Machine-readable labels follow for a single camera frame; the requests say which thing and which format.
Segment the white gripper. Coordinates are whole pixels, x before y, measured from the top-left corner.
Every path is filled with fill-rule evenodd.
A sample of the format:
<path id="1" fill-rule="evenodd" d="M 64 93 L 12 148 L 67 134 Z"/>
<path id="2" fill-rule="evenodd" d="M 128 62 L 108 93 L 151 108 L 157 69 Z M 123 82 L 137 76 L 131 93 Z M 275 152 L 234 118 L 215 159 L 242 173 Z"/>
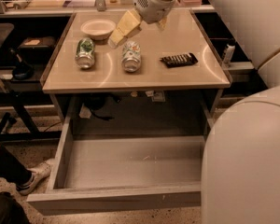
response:
<path id="1" fill-rule="evenodd" d="M 111 36 L 108 45 L 115 49 L 121 46 L 128 38 L 141 31 L 142 20 L 147 24 L 156 22 L 160 30 L 164 30 L 167 22 L 166 16 L 170 12 L 175 0 L 133 0 L 135 9 L 127 10 Z"/>

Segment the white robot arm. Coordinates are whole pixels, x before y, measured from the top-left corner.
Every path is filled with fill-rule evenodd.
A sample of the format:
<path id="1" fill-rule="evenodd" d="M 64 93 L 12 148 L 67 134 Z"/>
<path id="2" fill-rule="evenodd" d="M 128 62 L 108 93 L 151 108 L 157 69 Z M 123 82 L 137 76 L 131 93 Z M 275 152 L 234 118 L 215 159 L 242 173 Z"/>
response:
<path id="1" fill-rule="evenodd" d="M 280 0 L 209 0 L 265 91 L 215 122 L 203 152 L 202 224 L 280 224 Z"/>

